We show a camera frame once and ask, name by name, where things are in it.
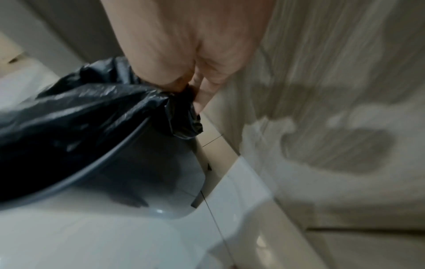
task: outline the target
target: tile grout line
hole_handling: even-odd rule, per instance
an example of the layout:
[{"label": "tile grout line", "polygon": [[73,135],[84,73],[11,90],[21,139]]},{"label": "tile grout line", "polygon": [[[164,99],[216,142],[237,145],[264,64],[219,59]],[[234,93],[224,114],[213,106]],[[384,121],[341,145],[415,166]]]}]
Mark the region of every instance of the tile grout line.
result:
[{"label": "tile grout line", "polygon": [[221,240],[223,240],[223,245],[225,246],[225,248],[226,248],[226,250],[227,250],[227,253],[229,253],[229,257],[230,257],[230,259],[232,260],[233,265],[234,265],[234,266],[236,266],[235,259],[233,258],[232,253],[230,253],[230,248],[229,248],[229,246],[227,245],[227,242],[226,242],[226,240],[224,239],[224,236],[223,236],[223,234],[222,234],[222,232],[221,232],[220,228],[218,227],[218,224],[217,224],[216,218],[214,217],[214,215],[213,215],[213,213],[212,213],[212,211],[211,211],[211,208],[209,208],[209,205],[208,205],[208,203],[207,203],[207,199],[205,199],[205,196],[204,196],[204,194],[202,193],[202,191],[201,191],[201,194],[202,194],[202,197],[204,198],[205,204],[207,205],[207,208],[208,208],[208,210],[209,210],[209,212],[210,212],[210,214],[211,214],[211,217],[212,217],[212,219],[213,219],[213,221],[214,221],[214,223],[215,223],[215,225],[216,225],[216,227],[217,227],[218,233],[219,233],[219,234],[220,234],[220,236],[221,236]]},{"label": "tile grout line", "polygon": [[213,141],[211,141],[211,142],[208,142],[208,143],[206,143],[205,145],[203,145],[202,147],[205,147],[206,145],[208,145],[209,143],[212,143],[212,142],[214,142],[215,140],[217,140],[217,139],[219,139],[220,137],[222,137],[223,135],[220,135],[219,137],[217,137],[217,138],[214,138],[214,140]]}]

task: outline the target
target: black plastic bag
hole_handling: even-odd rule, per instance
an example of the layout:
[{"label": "black plastic bag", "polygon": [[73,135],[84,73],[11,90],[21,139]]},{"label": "black plastic bag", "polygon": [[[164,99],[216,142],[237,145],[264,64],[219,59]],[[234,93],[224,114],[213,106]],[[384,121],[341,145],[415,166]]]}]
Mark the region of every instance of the black plastic bag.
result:
[{"label": "black plastic bag", "polygon": [[[172,94],[140,80],[125,57],[86,65],[0,112],[1,177],[49,186],[101,157],[148,117],[163,132],[193,138],[202,125],[192,101],[189,88]],[[0,201],[14,195],[7,189]]]}]

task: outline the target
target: hand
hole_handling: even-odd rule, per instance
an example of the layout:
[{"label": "hand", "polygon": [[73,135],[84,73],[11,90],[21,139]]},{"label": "hand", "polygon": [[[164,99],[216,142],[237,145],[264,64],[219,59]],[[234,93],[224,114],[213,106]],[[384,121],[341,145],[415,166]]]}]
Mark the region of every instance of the hand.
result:
[{"label": "hand", "polygon": [[199,89],[200,113],[261,42],[274,0],[102,0],[134,72],[164,90]]}]

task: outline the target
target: garbage bag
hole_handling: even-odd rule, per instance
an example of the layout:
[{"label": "garbage bag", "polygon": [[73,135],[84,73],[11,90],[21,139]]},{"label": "garbage bag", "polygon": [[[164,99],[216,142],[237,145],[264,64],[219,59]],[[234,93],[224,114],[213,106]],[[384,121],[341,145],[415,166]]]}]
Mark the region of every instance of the garbage bag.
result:
[{"label": "garbage bag", "polygon": [[0,111],[0,201],[29,194],[81,170],[145,119],[182,139],[202,132],[188,87],[161,91],[138,78],[125,57],[85,65],[37,97]]}]

